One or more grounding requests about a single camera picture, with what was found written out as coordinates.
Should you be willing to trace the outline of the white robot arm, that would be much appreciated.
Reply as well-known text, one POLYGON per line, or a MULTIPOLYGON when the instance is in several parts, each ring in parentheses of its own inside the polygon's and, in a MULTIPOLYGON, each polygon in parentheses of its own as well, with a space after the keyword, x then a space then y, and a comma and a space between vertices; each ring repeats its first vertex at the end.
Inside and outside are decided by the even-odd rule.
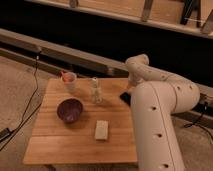
POLYGON ((131 114, 140 171, 185 171, 174 113, 191 110, 200 99, 198 86, 178 74, 151 67, 142 54, 125 61, 129 72, 131 114))

